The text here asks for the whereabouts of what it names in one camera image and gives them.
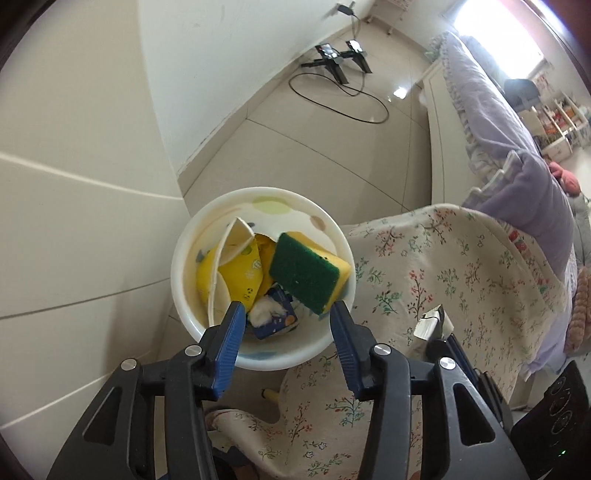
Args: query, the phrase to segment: floral fabric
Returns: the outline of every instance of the floral fabric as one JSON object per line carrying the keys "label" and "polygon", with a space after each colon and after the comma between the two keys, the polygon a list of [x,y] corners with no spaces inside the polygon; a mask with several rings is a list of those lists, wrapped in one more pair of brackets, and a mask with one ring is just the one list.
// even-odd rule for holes
{"label": "floral fabric", "polygon": [[[535,240],[453,205],[346,230],[356,260],[354,320],[408,353],[420,316],[443,304],[472,365],[488,371],[508,398],[566,300]],[[412,408],[409,476],[421,462],[419,397]],[[287,372],[279,409],[275,424],[238,410],[214,412],[208,422],[221,443],[236,445],[275,478],[356,479],[372,404],[347,389],[334,345]]]}

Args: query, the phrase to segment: sunlight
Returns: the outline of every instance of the sunlight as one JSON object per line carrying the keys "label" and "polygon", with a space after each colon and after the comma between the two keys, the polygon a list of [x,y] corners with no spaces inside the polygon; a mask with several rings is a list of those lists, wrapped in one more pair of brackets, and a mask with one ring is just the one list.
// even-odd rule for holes
{"label": "sunlight", "polygon": [[527,78],[544,58],[527,30],[498,0],[468,0],[454,27],[471,35],[510,78]]}

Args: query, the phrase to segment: white bowl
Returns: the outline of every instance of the white bowl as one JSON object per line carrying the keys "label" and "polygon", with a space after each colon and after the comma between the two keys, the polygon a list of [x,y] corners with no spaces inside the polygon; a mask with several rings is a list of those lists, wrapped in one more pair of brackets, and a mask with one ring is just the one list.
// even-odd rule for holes
{"label": "white bowl", "polygon": [[[174,304],[191,336],[199,341],[205,332],[206,308],[196,287],[198,262],[215,246],[228,223],[239,216],[255,233],[277,238],[284,231],[300,231],[351,265],[352,272],[340,298],[349,309],[355,298],[355,262],[351,248],[335,221],[311,200],[272,187],[235,190],[208,203],[185,227],[174,250],[171,287]],[[245,334],[236,366],[248,370],[282,370],[318,355],[333,341],[329,315],[320,317],[301,307],[299,324],[292,331],[258,340]]]}

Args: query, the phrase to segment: yellow sponge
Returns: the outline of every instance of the yellow sponge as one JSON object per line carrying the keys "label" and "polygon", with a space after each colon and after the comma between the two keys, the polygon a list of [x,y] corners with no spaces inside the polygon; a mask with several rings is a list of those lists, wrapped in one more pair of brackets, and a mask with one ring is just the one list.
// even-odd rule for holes
{"label": "yellow sponge", "polygon": [[316,314],[330,310],[351,270],[301,232],[281,234],[271,263],[271,277]]}

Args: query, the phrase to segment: black cable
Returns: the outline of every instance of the black cable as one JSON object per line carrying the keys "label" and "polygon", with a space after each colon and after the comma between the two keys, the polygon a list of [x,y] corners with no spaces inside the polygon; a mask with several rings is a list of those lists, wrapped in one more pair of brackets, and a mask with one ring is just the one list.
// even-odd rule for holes
{"label": "black cable", "polygon": [[353,24],[353,17],[357,19],[357,32],[353,30],[353,39],[357,40],[357,36],[359,35],[359,32],[361,32],[361,19],[357,15],[353,14],[351,15],[351,24]]}
{"label": "black cable", "polygon": [[[293,85],[291,84],[291,82],[292,82],[292,81],[293,81],[295,78],[297,78],[297,77],[299,77],[299,76],[302,76],[302,75],[315,75],[315,76],[317,76],[317,77],[322,77],[322,78],[325,78],[325,79],[327,79],[327,80],[331,81],[332,83],[334,83],[334,84],[335,84],[337,87],[339,87],[341,90],[343,90],[343,91],[344,91],[344,92],[345,92],[347,95],[349,95],[349,96],[351,96],[351,97],[358,96],[360,93],[362,93],[363,95],[367,95],[368,97],[375,98],[375,99],[376,99],[378,102],[380,102],[380,103],[382,104],[382,106],[383,106],[383,107],[384,107],[384,109],[386,110],[386,118],[384,118],[383,120],[380,120],[379,122],[374,122],[374,121],[372,121],[372,120],[364,120],[364,119],[362,119],[362,118],[357,118],[356,116],[348,115],[348,114],[346,114],[346,113],[343,113],[343,112],[341,112],[341,111],[338,111],[338,110],[336,110],[336,109],[334,109],[334,108],[331,108],[331,107],[329,107],[329,106],[327,106],[327,105],[324,105],[323,103],[316,102],[315,100],[312,100],[311,98],[307,97],[306,95],[302,95],[302,94],[301,94],[300,92],[298,92],[298,91],[297,91],[297,90],[296,90],[296,89],[293,87]],[[379,124],[383,124],[383,123],[385,123],[385,122],[388,120],[388,118],[390,118],[390,112],[389,112],[389,110],[388,110],[388,107],[387,107],[387,106],[386,106],[386,105],[383,103],[383,101],[381,101],[379,98],[377,98],[377,97],[373,96],[373,95],[372,95],[372,94],[370,94],[370,93],[363,92],[363,87],[361,88],[361,90],[357,90],[356,88],[353,88],[353,87],[347,87],[347,86],[345,86],[345,85],[340,85],[338,82],[335,82],[333,79],[331,79],[331,78],[328,78],[326,75],[321,75],[320,73],[312,73],[312,72],[303,72],[303,73],[298,73],[297,75],[294,75],[292,78],[290,78],[290,79],[289,79],[289,82],[287,82],[287,83],[288,83],[288,85],[290,86],[290,89],[291,89],[291,90],[293,90],[293,92],[294,92],[296,95],[299,95],[299,96],[301,96],[302,98],[304,98],[304,99],[308,100],[309,102],[315,103],[316,105],[319,105],[319,106],[321,106],[321,107],[324,107],[324,108],[326,108],[326,109],[328,109],[328,110],[332,110],[333,112],[335,112],[335,113],[338,113],[339,115],[343,115],[343,116],[346,116],[347,118],[351,118],[351,119],[353,119],[353,120],[357,120],[358,122],[363,122],[364,124],[374,124],[374,125],[379,125]],[[363,75],[363,85],[365,85],[365,74]],[[357,92],[357,93],[355,93],[355,94],[349,93],[347,90],[345,90],[346,88],[347,88],[347,89],[349,89],[349,90],[353,90],[354,92]]]}

